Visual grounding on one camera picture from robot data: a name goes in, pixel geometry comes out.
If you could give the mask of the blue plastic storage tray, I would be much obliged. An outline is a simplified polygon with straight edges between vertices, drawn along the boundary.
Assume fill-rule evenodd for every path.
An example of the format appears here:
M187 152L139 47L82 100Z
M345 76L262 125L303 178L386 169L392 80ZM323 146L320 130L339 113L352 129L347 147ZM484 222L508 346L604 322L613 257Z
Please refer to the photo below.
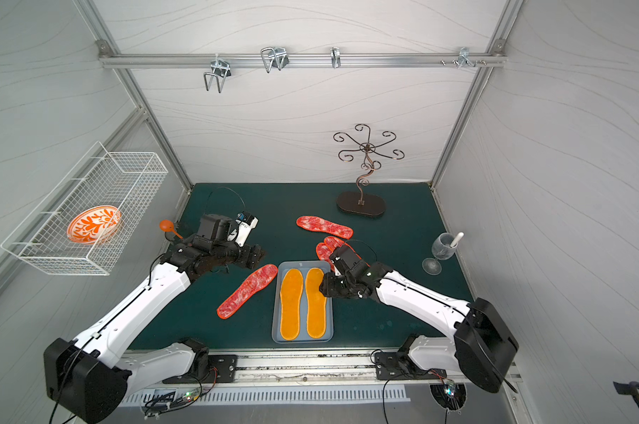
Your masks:
M306 331L306 315L307 315L307 300L305 295L305 279L308 271L312 268L319 268L323 270L324 274L330 272L330 265L326 261L286 261L280 264L278 267L278 277L275 286L275 307L272 324L272 339L279 345L297 345L297 344L318 344L326 343L333 338L334 335L334 318L333 318L333 304L332 300L327 298L326 303L326 317L327 328L325 335L320 339L312 339L308 336ZM280 318L281 318L281 302L280 302L280 290L282 286L282 279L284 275L291 269L300 270L304 278L304 290L302 299L300 302L300 334L298 337L291 341L282 339L280 334Z

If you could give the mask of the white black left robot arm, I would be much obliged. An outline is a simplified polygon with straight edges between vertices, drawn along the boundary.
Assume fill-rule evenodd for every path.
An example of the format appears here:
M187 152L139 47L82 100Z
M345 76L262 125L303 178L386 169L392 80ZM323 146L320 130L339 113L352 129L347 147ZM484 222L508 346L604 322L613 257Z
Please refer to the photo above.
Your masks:
M129 394L167 379L202 383L210 373L209 350L187 337L137 360L123 355L137 336L179 294L218 267L252 270L264 252L247 244L259 220L206 214L196 233L180 238L151 264L146 279L90 328L44 353L47 395L85 423L109 417Z

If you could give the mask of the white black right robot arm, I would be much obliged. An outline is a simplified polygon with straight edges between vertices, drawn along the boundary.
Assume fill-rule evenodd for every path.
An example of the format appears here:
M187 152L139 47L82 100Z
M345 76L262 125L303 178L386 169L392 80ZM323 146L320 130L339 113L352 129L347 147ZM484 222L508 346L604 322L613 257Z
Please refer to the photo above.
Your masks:
M423 335L410 339L401 349L407 364L460 372L490 393L508 383L519 344L491 302L480 297L457 300L434 292L386 264L368 264L347 245L335 249L329 260L335 270L325 274L319 287L326 297L375 300L418 318L447 338L445 342Z

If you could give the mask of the yellow insole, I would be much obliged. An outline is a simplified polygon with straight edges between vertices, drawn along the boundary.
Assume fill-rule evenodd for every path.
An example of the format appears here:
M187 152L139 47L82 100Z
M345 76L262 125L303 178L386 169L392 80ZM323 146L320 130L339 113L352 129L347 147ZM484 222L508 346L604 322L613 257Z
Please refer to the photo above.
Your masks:
M304 278L300 270L289 270L282 279L280 290L280 334L291 341L300 334L300 302L304 290Z
M306 331L310 338L320 339L326 333L327 298L321 293L324 272L319 268L308 271L305 279L305 295L307 300Z

